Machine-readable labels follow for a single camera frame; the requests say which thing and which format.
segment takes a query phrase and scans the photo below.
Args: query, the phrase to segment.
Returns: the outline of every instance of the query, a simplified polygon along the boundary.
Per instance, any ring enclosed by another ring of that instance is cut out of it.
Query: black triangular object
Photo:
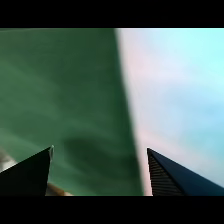
[[[224,188],[147,149],[153,196],[224,196]]]
[[[0,173],[0,196],[45,196],[52,147]]]

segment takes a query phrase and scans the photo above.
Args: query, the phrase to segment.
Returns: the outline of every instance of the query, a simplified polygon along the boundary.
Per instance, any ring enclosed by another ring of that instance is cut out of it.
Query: green board
[[[142,195],[114,29],[0,31],[0,146],[55,146],[49,181],[74,195]]]

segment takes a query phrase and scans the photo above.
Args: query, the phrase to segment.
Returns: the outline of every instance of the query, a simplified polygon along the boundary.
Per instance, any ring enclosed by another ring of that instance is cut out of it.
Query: green surface
[[[17,161],[55,145],[53,184],[142,195],[113,29],[0,32],[0,145]]]

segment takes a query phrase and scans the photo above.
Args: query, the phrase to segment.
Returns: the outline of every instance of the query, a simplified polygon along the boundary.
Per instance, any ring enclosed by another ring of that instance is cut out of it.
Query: green cloth
[[[49,181],[74,195],[142,195],[114,29],[0,31],[0,146],[55,146]]]

